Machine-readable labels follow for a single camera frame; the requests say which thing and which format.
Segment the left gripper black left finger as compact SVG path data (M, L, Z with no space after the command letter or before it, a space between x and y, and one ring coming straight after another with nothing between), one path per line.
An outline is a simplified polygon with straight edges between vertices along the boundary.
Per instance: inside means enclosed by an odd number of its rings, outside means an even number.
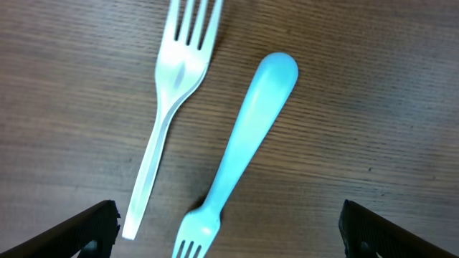
M115 202L104 200L1 256L109 258L120 230L119 218Z

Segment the white fork rounded handle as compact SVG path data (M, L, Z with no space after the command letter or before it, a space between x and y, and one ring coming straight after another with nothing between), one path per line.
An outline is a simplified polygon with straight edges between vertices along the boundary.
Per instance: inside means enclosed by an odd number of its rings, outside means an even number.
M274 52L260 62L241 105L216 176L203 204L186 213L172 257L204 257L237 182L268 134L298 79L297 62Z

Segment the white plastic fork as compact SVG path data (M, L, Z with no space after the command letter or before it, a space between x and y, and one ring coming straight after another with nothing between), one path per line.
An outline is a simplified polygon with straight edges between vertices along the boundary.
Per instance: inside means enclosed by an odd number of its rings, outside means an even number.
M207 0L201 0L192 24L194 2L187 1L179 21L181 2L171 0L155 67L156 119L128 205L122 237L134 240L153 189L168 128L181 104L201 85L211 63L223 0L214 2L206 30Z

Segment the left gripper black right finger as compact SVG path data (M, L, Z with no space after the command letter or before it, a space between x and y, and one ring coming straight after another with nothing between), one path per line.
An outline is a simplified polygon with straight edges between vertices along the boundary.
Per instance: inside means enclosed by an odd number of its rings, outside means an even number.
M348 199L339 231L346 258L458 258Z

